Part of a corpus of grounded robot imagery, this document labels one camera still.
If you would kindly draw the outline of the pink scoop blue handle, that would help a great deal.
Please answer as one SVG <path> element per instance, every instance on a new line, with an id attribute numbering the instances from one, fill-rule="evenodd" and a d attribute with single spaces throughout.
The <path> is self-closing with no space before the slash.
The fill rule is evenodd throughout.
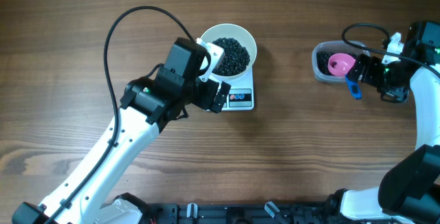
<path id="1" fill-rule="evenodd" d="M 360 91 L 357 81 L 352 81 L 348 78 L 347 74 L 351 68 L 355 65 L 355 59 L 349 54 L 337 53 L 330 56 L 328 59 L 327 69 L 333 76 L 343 77 L 349 88 L 350 94 L 356 99 L 360 100 L 362 98 L 362 93 Z"/>

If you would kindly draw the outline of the black beans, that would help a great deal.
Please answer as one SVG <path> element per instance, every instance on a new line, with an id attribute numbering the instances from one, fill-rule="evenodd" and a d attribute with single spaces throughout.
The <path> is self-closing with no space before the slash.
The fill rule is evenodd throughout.
<path id="1" fill-rule="evenodd" d="M 213 73 L 218 76 L 235 76 L 243 71 L 250 62 L 250 55 L 246 47 L 242 46 L 234 38 L 218 38 L 213 41 L 214 45 L 223 48 L 225 57 L 215 67 Z"/>

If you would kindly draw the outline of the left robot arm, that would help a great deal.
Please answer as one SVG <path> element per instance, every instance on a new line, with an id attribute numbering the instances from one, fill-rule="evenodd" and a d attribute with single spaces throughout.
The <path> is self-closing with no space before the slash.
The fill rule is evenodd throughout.
<path id="1" fill-rule="evenodd" d="M 219 113 L 230 85 L 209 78 L 225 52 L 201 39 L 178 38 L 155 78 L 142 76 L 124 90 L 107 130 L 78 167 L 40 204 L 22 203 L 13 223 L 111 223 L 142 218 L 133 204 L 103 208 L 110 191 L 137 155 L 187 104 Z"/>

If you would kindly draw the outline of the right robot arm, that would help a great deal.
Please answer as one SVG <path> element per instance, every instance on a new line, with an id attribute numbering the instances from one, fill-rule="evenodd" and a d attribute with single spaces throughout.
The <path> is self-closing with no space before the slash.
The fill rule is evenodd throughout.
<path id="1" fill-rule="evenodd" d="M 347 39 L 359 28 L 342 32 L 342 41 L 361 50 L 346 73 L 351 95 L 360 98 L 358 85 L 374 87 L 386 102 L 414 105 L 414 147 L 382 178 L 365 190 L 341 190 L 332 217 L 345 223 L 439 222 L 439 23 L 415 21 L 405 38 L 390 35 L 376 24 L 367 27 L 384 33 L 381 49 Z"/>

